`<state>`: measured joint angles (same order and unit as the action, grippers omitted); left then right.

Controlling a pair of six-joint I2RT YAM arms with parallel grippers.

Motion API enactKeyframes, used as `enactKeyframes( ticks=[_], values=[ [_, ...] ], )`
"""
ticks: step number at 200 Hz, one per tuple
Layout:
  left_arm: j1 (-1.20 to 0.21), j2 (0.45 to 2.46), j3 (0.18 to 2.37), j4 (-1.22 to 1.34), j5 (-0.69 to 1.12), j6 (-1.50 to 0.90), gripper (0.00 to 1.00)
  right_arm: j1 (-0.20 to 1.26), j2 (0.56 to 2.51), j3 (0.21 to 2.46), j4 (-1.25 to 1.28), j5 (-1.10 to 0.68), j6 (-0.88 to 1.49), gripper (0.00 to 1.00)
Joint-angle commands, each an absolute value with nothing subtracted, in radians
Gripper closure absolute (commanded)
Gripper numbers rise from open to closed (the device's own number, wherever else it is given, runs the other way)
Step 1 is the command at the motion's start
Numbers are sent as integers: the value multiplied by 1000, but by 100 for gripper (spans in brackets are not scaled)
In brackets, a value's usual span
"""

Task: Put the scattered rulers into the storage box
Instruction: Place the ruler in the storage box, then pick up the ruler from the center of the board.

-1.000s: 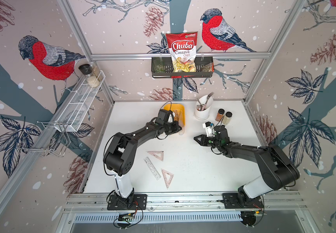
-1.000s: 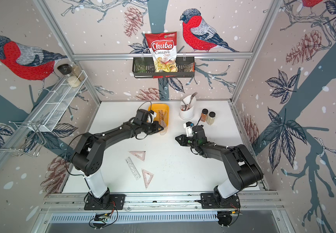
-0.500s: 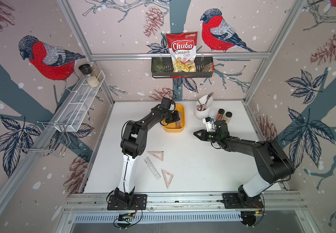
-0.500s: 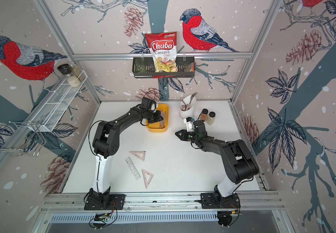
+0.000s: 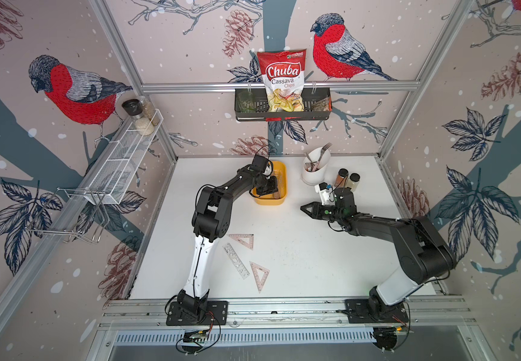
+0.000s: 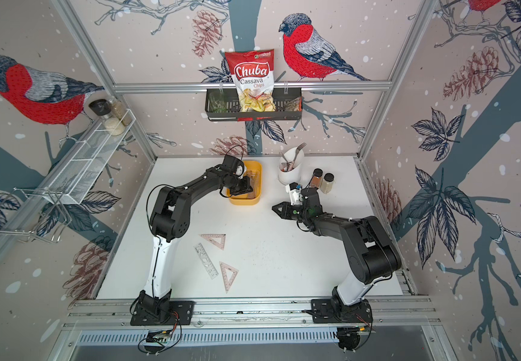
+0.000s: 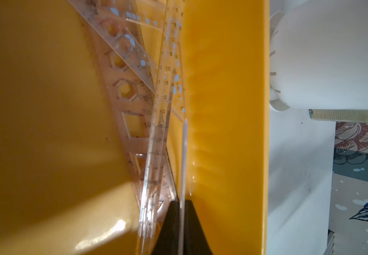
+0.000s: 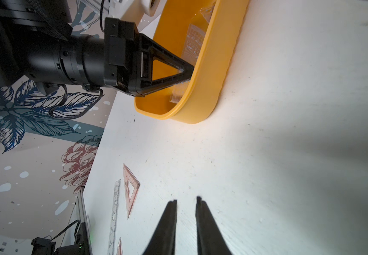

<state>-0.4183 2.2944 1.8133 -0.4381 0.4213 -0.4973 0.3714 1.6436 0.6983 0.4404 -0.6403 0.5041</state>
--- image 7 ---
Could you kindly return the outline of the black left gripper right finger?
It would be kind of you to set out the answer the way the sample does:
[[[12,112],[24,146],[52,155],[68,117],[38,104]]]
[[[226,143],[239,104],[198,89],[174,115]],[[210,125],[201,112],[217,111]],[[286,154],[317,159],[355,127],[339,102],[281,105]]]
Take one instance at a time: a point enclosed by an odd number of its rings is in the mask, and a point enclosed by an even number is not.
[[[213,255],[191,200],[185,202],[184,255]]]

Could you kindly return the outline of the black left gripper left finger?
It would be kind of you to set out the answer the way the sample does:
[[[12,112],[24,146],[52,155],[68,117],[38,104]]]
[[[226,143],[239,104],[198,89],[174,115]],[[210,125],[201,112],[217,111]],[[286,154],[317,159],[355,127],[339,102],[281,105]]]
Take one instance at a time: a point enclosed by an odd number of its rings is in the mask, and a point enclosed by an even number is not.
[[[172,201],[151,255],[178,254],[179,213],[179,202]]]

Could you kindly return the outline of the clear thin straight ruler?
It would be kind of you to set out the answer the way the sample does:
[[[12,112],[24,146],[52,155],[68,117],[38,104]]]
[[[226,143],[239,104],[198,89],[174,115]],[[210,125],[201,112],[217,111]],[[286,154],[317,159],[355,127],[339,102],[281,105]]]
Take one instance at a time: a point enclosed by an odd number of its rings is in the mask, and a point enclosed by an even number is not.
[[[167,140],[173,101],[173,86],[179,80],[181,72],[180,68],[177,67],[177,61],[180,59],[180,35],[184,6],[185,1],[167,1],[162,19],[161,49],[159,64],[156,69],[149,145],[140,198],[137,248],[139,255],[149,255],[154,248],[163,171],[171,169],[166,164],[169,159]]]

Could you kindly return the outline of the yellow plastic storage box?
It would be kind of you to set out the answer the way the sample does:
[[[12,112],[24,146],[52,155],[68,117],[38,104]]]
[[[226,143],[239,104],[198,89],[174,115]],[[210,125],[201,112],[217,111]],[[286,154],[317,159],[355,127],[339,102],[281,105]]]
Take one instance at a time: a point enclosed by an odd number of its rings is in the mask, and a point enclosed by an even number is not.
[[[140,204],[69,2],[0,1],[0,255],[139,255]],[[141,26],[157,66],[166,4],[132,1],[157,22]],[[185,1],[179,53],[156,241],[188,199],[214,255],[263,255],[269,2]]]

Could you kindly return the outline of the pink straight stencil ruler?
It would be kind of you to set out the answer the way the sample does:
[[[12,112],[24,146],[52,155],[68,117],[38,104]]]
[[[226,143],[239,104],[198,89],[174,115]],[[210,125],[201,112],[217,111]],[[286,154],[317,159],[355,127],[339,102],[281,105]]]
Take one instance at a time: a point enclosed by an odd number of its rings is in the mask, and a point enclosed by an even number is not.
[[[119,141],[125,154],[137,203],[141,203],[149,146],[152,95],[132,68],[82,21]]]

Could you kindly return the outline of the clear triangle ruler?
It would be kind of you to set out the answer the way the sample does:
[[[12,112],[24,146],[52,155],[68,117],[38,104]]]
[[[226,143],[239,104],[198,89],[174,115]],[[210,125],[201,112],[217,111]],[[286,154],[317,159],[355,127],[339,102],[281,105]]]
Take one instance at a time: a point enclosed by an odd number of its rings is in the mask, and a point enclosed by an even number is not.
[[[132,1],[70,1],[72,7],[90,24],[105,42],[155,92],[157,64],[145,50],[141,26],[157,27],[145,18]]]

